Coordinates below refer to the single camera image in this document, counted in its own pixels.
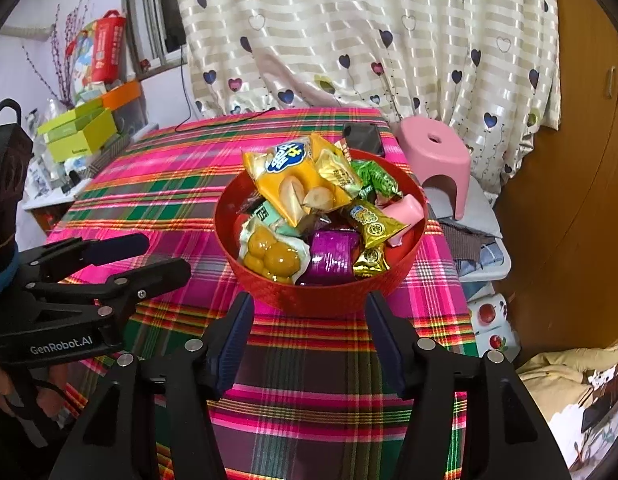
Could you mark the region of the person's left hand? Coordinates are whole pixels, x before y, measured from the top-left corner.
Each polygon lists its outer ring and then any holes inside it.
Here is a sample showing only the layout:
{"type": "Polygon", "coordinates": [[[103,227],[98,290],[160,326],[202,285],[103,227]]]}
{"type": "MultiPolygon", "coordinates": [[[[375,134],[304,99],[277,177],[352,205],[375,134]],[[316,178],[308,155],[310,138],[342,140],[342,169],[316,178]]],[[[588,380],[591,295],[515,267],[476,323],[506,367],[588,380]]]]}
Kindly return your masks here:
{"type": "MultiPolygon", "coordinates": [[[[68,379],[68,365],[57,364],[51,366],[47,371],[47,382],[53,385],[53,388],[42,388],[33,386],[33,391],[36,393],[36,404],[44,411],[48,417],[54,417],[59,414],[60,409],[64,405],[62,393],[68,379]]],[[[24,397],[27,393],[27,383],[13,381],[9,374],[4,372],[0,367],[0,409],[7,415],[14,416],[13,410],[7,404],[9,396],[18,395],[21,402],[24,402],[24,397]]]]}

